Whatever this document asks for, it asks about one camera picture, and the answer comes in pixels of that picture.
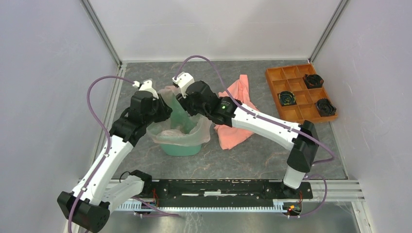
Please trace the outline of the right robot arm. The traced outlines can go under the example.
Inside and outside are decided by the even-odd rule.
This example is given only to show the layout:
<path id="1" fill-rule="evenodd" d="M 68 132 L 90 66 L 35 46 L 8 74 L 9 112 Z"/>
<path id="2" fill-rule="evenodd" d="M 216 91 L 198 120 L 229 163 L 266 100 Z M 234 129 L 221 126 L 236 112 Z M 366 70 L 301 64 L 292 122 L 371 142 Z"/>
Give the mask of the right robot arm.
<path id="1" fill-rule="evenodd" d="M 313 124 L 287 122 L 261 113 L 230 97 L 218 97 L 203 81 L 173 82 L 179 88 L 177 99 L 190 115 L 201 114 L 216 125 L 248 130 L 268 138 L 290 151 L 281 193 L 293 198 L 300 192 L 305 175 L 310 172 L 319 145 Z"/>

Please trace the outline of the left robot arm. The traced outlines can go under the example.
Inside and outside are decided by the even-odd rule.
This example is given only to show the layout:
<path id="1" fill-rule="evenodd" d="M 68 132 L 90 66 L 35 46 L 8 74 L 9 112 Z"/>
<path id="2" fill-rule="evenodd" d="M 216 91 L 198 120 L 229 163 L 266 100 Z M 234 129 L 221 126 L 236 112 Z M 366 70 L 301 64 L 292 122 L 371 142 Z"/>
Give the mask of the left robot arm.
<path id="1" fill-rule="evenodd" d="M 63 191 L 58 196 L 57 203 L 69 222 L 97 233 L 106 225 L 111 212 L 133 194 L 141 198 L 151 195 L 153 185 L 137 175 L 110 191 L 106 188 L 120 163 L 146 134 L 147 127 L 169 119 L 171 113 L 161 94 L 135 92 L 130 106 L 113 122 L 109 140 L 89 171 L 70 192 Z"/>

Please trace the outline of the translucent pink plastic trash bag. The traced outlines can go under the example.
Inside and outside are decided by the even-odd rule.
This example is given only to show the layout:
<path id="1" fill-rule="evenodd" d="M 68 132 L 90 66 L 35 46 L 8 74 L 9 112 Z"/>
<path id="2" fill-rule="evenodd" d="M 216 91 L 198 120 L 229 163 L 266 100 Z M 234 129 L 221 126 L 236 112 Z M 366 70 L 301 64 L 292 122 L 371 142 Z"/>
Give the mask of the translucent pink plastic trash bag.
<path id="1" fill-rule="evenodd" d="M 146 134 L 158 144 L 190 147 L 208 142 L 212 122 L 200 114 L 190 116 L 178 102 L 177 93 L 174 86 L 159 90 L 172 113 L 169 119 L 148 126 Z"/>

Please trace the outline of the green plastic trash bin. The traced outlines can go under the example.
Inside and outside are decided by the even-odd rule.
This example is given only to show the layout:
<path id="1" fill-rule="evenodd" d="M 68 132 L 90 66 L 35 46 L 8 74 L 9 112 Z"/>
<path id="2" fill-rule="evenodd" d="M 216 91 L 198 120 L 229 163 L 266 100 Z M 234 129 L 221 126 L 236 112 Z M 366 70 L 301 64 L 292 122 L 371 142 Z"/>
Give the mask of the green plastic trash bin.
<path id="1" fill-rule="evenodd" d="M 170 156 L 193 156 L 201 149 L 201 140 L 196 135 L 200 129 L 201 116 L 189 116 L 173 92 L 164 94 L 172 108 L 171 117 L 164 122 L 159 134 L 160 146 Z"/>

